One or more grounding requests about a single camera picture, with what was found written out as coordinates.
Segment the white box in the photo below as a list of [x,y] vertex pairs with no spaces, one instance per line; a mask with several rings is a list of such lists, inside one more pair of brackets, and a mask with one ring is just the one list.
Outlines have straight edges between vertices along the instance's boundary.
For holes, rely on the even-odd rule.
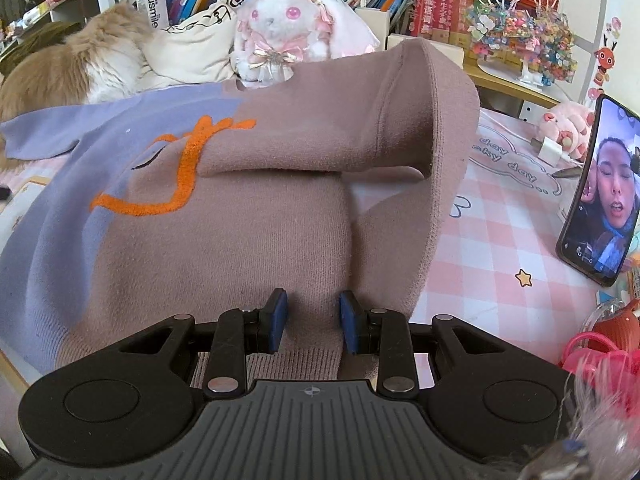
[[169,26],[166,0],[136,0],[136,7],[146,16],[153,28],[167,28]]

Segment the star print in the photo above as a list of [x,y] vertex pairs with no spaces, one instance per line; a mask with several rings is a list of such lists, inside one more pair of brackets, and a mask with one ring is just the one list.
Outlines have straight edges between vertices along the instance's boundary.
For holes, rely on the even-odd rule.
[[516,278],[520,282],[520,286],[533,286],[531,285],[531,275],[520,269],[520,272],[516,274]]

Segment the white cable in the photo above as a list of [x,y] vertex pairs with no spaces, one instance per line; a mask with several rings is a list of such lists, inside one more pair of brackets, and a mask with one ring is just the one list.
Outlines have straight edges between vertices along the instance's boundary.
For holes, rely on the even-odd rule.
[[[516,139],[521,140],[522,142],[526,142],[527,144],[530,144],[531,146],[533,146],[534,148],[536,148],[538,150],[538,153],[540,153],[540,148],[542,147],[542,141],[538,141],[540,144],[540,147],[536,147],[534,146],[534,142],[536,141],[536,139],[525,139],[523,136],[517,134],[516,132],[510,130],[509,128],[507,128],[504,124],[502,124],[501,122],[497,121],[496,119],[494,119],[493,117],[491,117],[491,115],[487,114],[484,110],[480,110],[480,113],[482,114],[482,116],[484,118],[489,119],[492,123],[496,124],[497,126],[500,126],[505,132],[507,132],[508,134],[510,134],[511,136],[515,137]],[[574,166],[578,166],[578,167],[583,167],[583,163],[578,162],[577,160],[573,160],[569,155],[567,155],[565,152],[562,152],[559,156],[560,159],[564,160],[565,162],[567,162],[568,164],[572,164]]]

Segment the orange embroidery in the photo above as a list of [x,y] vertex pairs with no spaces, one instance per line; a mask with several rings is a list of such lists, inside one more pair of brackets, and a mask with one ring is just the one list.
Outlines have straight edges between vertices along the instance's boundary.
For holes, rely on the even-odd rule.
[[[226,118],[216,124],[212,124],[211,117],[201,117],[193,131],[184,134],[184,137],[188,137],[188,140],[182,150],[182,154],[180,155],[180,162],[178,163],[178,172],[176,177],[176,188],[174,195],[171,197],[169,202],[159,204],[137,204],[133,202],[126,202],[105,193],[100,193],[91,202],[90,208],[93,209],[94,207],[101,206],[113,211],[114,213],[130,216],[161,215],[177,211],[187,203],[191,197],[191,193],[193,193],[193,189],[196,185],[196,168],[207,141],[222,130],[247,130],[254,126],[254,120],[241,121],[234,124],[233,119]],[[160,140],[174,142],[178,140],[178,137],[171,134],[165,134],[159,136],[154,142],[158,142]]]

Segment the sweater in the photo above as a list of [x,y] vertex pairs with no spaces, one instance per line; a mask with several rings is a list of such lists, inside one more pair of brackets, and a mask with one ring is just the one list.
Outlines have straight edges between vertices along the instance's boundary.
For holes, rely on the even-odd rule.
[[[0,339],[45,373],[280,286],[280,351],[252,356],[250,377],[361,376],[372,362],[342,358],[338,294],[411,315],[478,115],[468,76],[416,39],[264,89],[180,86],[2,124],[9,156],[73,152],[1,255]],[[352,222],[340,173],[383,166],[425,178]]]

